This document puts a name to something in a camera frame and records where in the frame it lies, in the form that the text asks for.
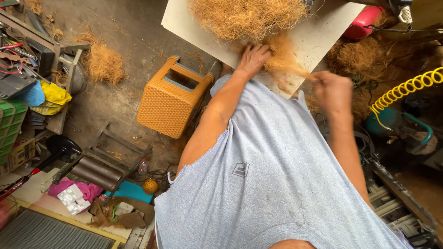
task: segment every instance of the concrete floor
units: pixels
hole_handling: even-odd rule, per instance
[[[168,0],[44,0],[45,15],[52,15],[54,26],[65,34],[63,41],[71,41],[89,25],[93,33],[102,37],[109,48],[121,54],[128,79],[118,86],[105,83],[89,84],[83,93],[73,98],[63,134],[80,147],[85,147],[104,121],[109,129],[142,148],[152,144],[148,156],[149,170],[177,165],[194,126],[188,127],[180,139],[172,139],[146,128],[136,121],[137,109],[146,82],[164,64],[168,56],[181,56],[180,62],[198,71],[198,62],[187,55],[197,48],[164,29],[160,23]],[[218,76],[220,66],[215,58],[201,51],[204,70]],[[320,63],[315,71],[325,70]],[[303,84],[307,96],[311,86]],[[123,160],[136,157],[116,143],[103,143],[104,150]]]

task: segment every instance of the person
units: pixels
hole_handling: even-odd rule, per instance
[[[159,248],[409,248],[373,211],[353,133],[352,82],[315,73],[328,142],[304,94],[252,79],[271,56],[248,45],[223,66],[178,176],[155,199]]]

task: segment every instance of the metal grate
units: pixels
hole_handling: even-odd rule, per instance
[[[0,232],[2,249],[110,249],[115,240],[25,209]]]

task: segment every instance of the light blue t-shirt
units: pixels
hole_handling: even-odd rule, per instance
[[[216,144],[155,199],[160,246],[261,249],[297,239],[318,249],[406,248],[363,201],[299,98],[246,84]]]

